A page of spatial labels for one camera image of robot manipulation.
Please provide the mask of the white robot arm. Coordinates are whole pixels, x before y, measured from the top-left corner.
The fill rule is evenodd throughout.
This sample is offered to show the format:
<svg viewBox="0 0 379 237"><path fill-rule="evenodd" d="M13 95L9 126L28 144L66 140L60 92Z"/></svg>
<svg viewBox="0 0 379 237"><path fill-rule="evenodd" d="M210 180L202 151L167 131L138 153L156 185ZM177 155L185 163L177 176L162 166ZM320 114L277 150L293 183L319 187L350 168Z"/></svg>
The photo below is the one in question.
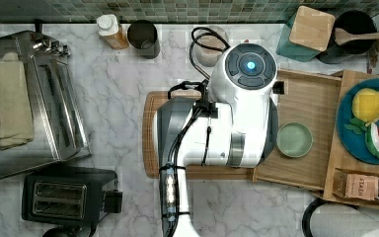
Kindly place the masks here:
<svg viewBox="0 0 379 237"><path fill-rule="evenodd" d="M278 131L272 98L277 65L250 42L225 50L208 79L184 81L198 99L169 97L154 115L163 237L197 237L190 220L188 165L255 168L270 154Z"/></svg>

